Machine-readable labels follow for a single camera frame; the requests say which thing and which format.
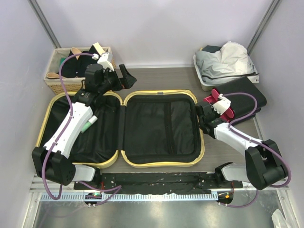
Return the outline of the black and pink drawer box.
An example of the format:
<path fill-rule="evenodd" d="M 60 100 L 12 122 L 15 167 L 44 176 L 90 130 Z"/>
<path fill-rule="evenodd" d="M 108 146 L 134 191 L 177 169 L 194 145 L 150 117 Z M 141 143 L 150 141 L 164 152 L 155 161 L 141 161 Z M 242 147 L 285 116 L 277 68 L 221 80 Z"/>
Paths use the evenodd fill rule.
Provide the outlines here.
<path fill-rule="evenodd" d="M 257 104 L 255 112 L 251 115 L 254 117 L 255 114 L 260 112 L 261 108 L 267 104 L 266 97 L 247 77 L 242 77 L 214 87 L 211 90 L 211 94 L 204 98 L 204 101 L 212 105 L 218 101 L 219 94 L 223 94 L 231 101 L 230 108 L 221 115 L 221 118 L 227 122 L 245 116 L 250 113 L 254 109 L 255 104 Z"/>

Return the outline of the green and white bottle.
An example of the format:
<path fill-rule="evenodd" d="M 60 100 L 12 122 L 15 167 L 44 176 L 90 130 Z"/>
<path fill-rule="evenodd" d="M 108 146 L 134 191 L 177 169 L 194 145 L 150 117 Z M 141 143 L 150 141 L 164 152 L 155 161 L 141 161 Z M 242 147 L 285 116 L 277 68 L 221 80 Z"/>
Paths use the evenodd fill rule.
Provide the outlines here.
<path fill-rule="evenodd" d="M 93 115 L 86 123 L 85 125 L 82 127 L 81 129 L 81 133 L 84 133 L 86 130 L 88 130 L 96 121 L 97 121 L 97 117 L 95 115 Z"/>

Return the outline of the yellow hard-shell suitcase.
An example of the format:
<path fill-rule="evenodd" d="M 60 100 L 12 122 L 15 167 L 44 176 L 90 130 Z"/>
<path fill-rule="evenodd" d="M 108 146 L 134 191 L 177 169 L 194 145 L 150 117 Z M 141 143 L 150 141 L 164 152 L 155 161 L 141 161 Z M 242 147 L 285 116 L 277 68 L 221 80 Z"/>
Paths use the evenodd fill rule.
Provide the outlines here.
<path fill-rule="evenodd" d="M 198 163 L 204 155 L 203 133 L 196 114 L 196 97 L 189 90 L 136 91 L 122 99 L 107 92 L 96 100 L 79 91 L 56 95 L 50 102 L 32 159 L 41 169 L 44 149 L 68 114 L 69 102 L 91 104 L 97 121 L 74 142 L 68 161 L 107 168 L 118 156 L 136 168 Z"/>

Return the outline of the grey garment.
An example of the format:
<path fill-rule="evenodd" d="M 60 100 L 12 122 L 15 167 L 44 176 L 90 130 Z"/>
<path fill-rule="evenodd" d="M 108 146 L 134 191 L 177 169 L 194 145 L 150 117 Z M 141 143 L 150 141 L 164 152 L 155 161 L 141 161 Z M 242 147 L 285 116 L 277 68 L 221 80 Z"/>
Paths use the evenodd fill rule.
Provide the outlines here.
<path fill-rule="evenodd" d="M 236 42 L 223 46 L 207 45 L 195 52 L 196 63 L 208 84 L 212 79 L 246 76 L 252 83 L 259 83 L 259 73 L 247 53 L 247 49 Z"/>

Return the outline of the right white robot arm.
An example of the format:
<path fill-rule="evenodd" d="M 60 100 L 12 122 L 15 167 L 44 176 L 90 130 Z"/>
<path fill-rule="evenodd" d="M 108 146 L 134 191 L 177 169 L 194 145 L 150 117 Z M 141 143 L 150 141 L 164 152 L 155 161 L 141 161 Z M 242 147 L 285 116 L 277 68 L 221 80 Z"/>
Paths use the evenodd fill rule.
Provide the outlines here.
<path fill-rule="evenodd" d="M 224 188 L 231 181 L 251 183 L 256 189 L 280 188 L 289 184 L 291 171 L 283 160 L 277 144 L 262 141 L 234 128 L 220 118 L 212 105 L 206 101 L 195 104 L 199 127 L 204 134 L 234 148 L 245 158 L 245 165 L 227 163 L 218 168 L 214 176 L 217 186 Z"/>

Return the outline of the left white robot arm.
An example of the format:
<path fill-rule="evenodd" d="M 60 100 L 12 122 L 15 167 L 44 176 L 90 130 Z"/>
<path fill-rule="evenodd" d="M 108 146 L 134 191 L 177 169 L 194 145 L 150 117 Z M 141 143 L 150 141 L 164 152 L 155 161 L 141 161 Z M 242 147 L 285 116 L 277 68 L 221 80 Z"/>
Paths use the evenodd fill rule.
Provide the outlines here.
<path fill-rule="evenodd" d="M 82 87 L 73 97 L 67 96 L 70 108 L 53 136 L 40 147 L 35 147 L 32 158 L 37 175 L 44 185 L 52 181 L 67 186 L 73 181 L 84 181 L 95 190 L 101 184 L 97 169 L 87 165 L 74 165 L 69 156 L 72 147 L 84 130 L 97 120 L 97 110 L 108 91 L 129 89 L 136 83 L 124 64 L 119 65 L 122 77 L 105 64 L 91 64 L 85 71 Z"/>

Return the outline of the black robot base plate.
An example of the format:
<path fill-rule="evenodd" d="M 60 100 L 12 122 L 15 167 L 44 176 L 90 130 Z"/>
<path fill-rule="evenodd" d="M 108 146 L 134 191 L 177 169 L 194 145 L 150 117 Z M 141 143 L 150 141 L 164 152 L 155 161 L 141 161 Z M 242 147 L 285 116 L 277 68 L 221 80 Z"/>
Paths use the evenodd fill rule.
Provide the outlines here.
<path fill-rule="evenodd" d="M 223 181 L 215 173 L 207 172 L 150 172 L 102 173 L 96 188 L 111 189 L 122 186 L 120 194 L 201 194 L 212 189 L 241 189 L 240 181 Z"/>

